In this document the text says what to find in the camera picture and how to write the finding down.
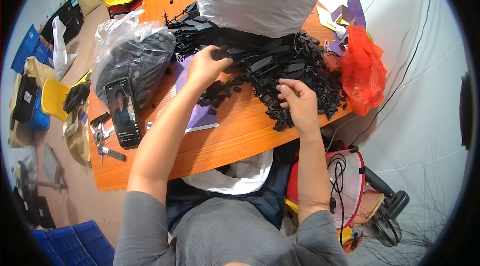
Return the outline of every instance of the wooden table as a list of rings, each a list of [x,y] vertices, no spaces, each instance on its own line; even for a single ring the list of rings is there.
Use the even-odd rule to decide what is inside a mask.
[[[170,4],[170,0],[143,0],[142,8],[145,9],[145,12],[141,15],[140,21],[159,20],[163,23],[164,10],[173,17],[193,1],[195,0],[173,0],[173,4]],[[320,25],[316,9],[305,21],[303,29],[318,40],[333,40],[331,31]],[[225,82],[230,77],[230,75],[222,73],[219,79]],[[217,109],[219,127],[185,134],[170,179],[223,166],[272,149],[298,137],[294,128],[280,133],[273,131],[276,121],[265,114],[267,107],[253,95],[251,84],[244,84],[240,87],[241,93],[232,93],[232,97],[224,101]],[[164,75],[152,102],[137,111],[143,134],[147,132],[146,123],[153,122],[175,94],[174,75]],[[89,119],[107,111],[105,104],[90,90]],[[318,117],[319,125],[327,125],[350,112],[351,107],[348,105],[346,110],[340,108],[330,121],[327,121],[325,115],[321,115]],[[105,128],[111,126],[112,122],[109,120],[105,124]],[[91,135],[89,137],[93,174],[98,189],[126,188],[136,149],[122,149],[117,137],[112,133],[108,138],[110,141],[108,147],[124,153],[127,161],[121,162],[105,155],[102,166],[93,137]]]

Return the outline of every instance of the smartphone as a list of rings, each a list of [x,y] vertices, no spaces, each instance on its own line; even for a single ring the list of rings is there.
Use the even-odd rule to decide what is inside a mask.
[[[132,85],[128,77],[105,85],[108,109],[112,115],[113,126],[118,142],[124,149],[134,149],[142,140],[135,112],[135,100]]]

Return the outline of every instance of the red plastic bag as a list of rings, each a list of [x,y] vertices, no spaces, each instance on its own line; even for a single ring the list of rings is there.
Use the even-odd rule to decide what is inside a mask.
[[[348,47],[339,58],[342,86],[357,115],[365,115],[384,100],[387,70],[383,50],[368,38],[363,26],[347,26]]]

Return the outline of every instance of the keys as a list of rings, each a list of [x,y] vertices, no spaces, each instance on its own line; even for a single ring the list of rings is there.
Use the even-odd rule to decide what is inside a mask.
[[[96,151],[100,155],[100,162],[102,163],[102,167],[103,167],[103,155],[104,155],[104,153],[103,153],[103,151],[100,147],[97,148]]]
[[[115,127],[112,126],[109,130],[105,131],[105,127],[102,125],[103,138],[107,139],[110,136],[111,132],[113,132],[114,129],[115,129]]]
[[[125,161],[127,160],[127,156],[126,156],[126,155],[124,155],[124,154],[122,154],[122,153],[119,153],[119,152],[117,152],[117,151],[115,151],[115,150],[113,150],[113,149],[109,149],[109,148],[106,147],[106,146],[102,146],[101,148],[98,149],[98,151],[99,151],[99,154],[100,154],[100,151],[102,152],[102,154],[100,154],[100,155],[106,154],[106,155],[109,155],[109,156],[111,156],[111,157],[114,157],[114,158],[116,158],[116,159],[118,159],[118,160],[120,160],[120,161],[123,161],[123,162],[125,162]]]
[[[102,123],[99,123],[98,128],[93,133],[93,138],[95,140],[95,146],[98,148],[102,144],[102,141],[103,141],[103,125],[102,125]]]

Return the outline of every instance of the floor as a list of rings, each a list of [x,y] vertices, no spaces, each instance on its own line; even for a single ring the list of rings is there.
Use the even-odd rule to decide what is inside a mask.
[[[109,19],[105,6],[100,5],[84,19],[80,33],[67,45],[68,53],[77,53],[70,70],[62,83],[71,86],[95,64],[95,32],[97,26]],[[99,191],[95,185],[91,169],[81,166],[70,156],[62,139],[63,122],[51,117],[50,128],[43,136],[36,136],[38,165],[42,165],[44,144],[53,149],[68,184],[68,191],[54,191],[47,187],[38,187],[38,194],[45,196],[57,227],[94,220],[105,237],[115,248],[118,242],[120,221],[122,219],[123,197],[125,189]],[[43,167],[38,168],[38,179],[48,182]]]

